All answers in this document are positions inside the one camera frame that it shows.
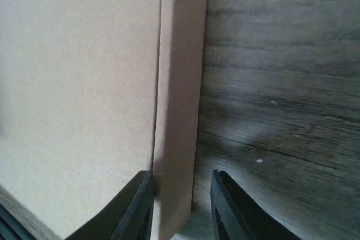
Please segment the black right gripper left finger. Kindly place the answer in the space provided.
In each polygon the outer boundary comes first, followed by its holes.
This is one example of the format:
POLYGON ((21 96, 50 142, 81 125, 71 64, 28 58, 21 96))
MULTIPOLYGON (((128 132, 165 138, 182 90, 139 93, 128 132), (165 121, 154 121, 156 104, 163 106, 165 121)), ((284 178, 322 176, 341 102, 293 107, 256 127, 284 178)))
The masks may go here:
POLYGON ((150 239, 153 212, 153 174, 142 170, 97 215, 67 239, 150 239))

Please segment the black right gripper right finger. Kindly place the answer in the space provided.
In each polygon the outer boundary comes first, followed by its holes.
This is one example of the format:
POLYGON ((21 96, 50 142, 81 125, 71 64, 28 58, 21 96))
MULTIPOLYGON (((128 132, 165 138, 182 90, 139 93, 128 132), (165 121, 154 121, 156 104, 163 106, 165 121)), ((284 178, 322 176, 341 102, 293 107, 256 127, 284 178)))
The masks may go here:
POLYGON ((266 213, 225 171, 213 170, 210 199, 215 239, 300 239, 266 213))

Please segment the cardboard box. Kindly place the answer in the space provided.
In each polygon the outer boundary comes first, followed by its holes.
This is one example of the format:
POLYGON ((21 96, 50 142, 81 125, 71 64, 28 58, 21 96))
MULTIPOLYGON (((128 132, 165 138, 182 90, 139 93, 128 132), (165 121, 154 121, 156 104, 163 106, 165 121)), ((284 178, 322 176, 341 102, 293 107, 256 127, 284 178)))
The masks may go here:
POLYGON ((1 186, 66 238, 152 170, 189 220, 207 0, 1 0, 1 186))

